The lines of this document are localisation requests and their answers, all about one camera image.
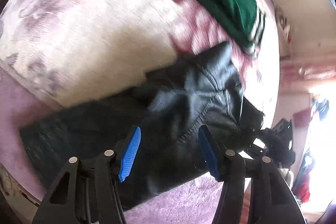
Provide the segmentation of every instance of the black leather jacket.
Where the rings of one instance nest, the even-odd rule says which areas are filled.
[[[198,145],[206,124],[228,149],[240,151],[255,139],[263,113],[245,98],[223,42],[197,56],[147,74],[147,82],[120,94],[53,114],[21,130],[26,152],[48,187],[71,157],[89,159],[142,131],[133,168],[118,186],[125,210],[207,172]]]

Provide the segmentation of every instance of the pink floral blanket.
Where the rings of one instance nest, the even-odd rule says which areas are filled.
[[[137,85],[146,71],[182,52],[230,41],[245,97],[265,113],[269,127],[278,93],[278,34],[271,0],[257,2],[266,27],[258,56],[251,58],[196,0],[9,0],[0,15],[0,66],[57,110]],[[39,182],[30,183],[36,188]],[[206,174],[126,218],[137,224],[211,223],[220,189]]]

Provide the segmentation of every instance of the metal pin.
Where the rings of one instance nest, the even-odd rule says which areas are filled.
[[[228,150],[226,150],[225,154],[228,155],[228,156],[234,156],[236,153],[233,150],[228,149]]]
[[[77,162],[77,157],[71,157],[70,159],[69,159],[69,162],[71,163],[71,164],[74,164],[75,162]]]
[[[113,154],[114,154],[114,151],[111,150],[111,149],[106,150],[106,151],[104,152],[104,155],[105,155],[106,157],[112,156]]]
[[[262,158],[262,161],[268,164],[268,163],[271,162],[271,159],[269,157],[265,156],[265,157]]]

